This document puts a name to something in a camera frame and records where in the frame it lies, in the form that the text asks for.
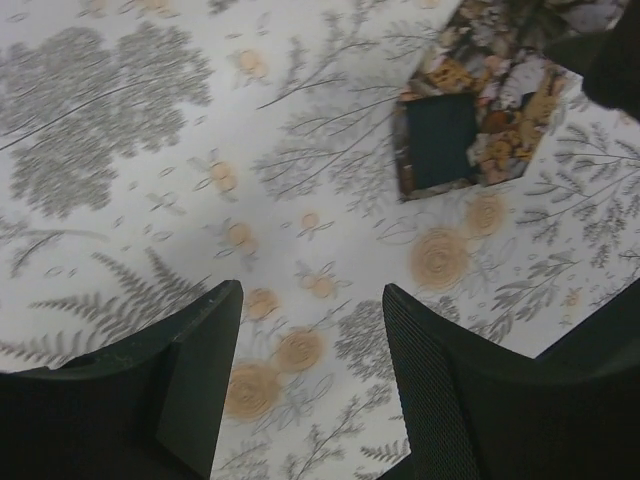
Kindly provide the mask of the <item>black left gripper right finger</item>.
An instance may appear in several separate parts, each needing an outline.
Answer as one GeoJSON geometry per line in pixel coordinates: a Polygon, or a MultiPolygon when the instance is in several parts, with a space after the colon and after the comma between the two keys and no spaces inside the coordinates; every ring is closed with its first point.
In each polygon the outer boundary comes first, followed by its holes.
{"type": "Polygon", "coordinates": [[[396,285],[383,314],[410,446],[390,478],[638,477],[637,284],[534,358],[396,285]]]}

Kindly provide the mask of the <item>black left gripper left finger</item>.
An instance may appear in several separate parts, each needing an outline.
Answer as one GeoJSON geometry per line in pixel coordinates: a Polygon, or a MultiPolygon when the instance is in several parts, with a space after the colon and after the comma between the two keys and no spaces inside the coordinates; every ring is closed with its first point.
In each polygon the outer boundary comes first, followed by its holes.
{"type": "Polygon", "coordinates": [[[5,479],[207,479],[243,290],[182,310],[58,369],[1,377],[5,479]]]}

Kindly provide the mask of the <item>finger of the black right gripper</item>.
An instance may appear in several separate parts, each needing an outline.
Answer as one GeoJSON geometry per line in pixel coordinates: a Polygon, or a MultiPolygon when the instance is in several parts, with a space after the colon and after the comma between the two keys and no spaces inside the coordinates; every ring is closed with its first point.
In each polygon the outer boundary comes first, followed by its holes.
{"type": "Polygon", "coordinates": [[[639,3],[631,1],[616,25],[552,43],[544,50],[556,64],[582,76],[589,100],[632,118],[639,116],[639,3]]]}

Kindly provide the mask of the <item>brown cat print tie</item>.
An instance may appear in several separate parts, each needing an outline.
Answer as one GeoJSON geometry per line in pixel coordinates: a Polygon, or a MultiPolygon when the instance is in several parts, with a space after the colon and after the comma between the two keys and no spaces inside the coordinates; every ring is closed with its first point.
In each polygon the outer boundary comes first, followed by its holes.
{"type": "Polygon", "coordinates": [[[400,198],[521,177],[557,121],[581,56],[559,40],[612,27],[624,1],[463,1],[398,98],[393,148],[400,198]]]}

